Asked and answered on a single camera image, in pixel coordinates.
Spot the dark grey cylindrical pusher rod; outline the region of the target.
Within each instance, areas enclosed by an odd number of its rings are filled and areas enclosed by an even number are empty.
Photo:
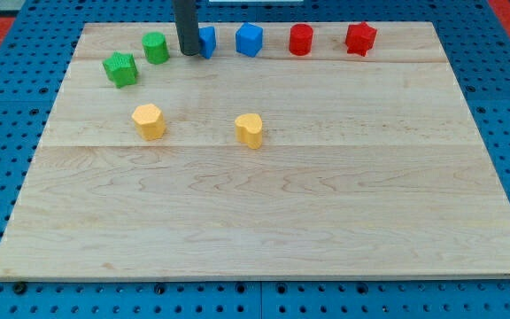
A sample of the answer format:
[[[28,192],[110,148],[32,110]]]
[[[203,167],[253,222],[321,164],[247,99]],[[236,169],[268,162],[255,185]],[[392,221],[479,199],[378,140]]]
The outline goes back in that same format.
[[[181,53],[197,55],[200,51],[197,8],[194,0],[173,0],[174,23]]]

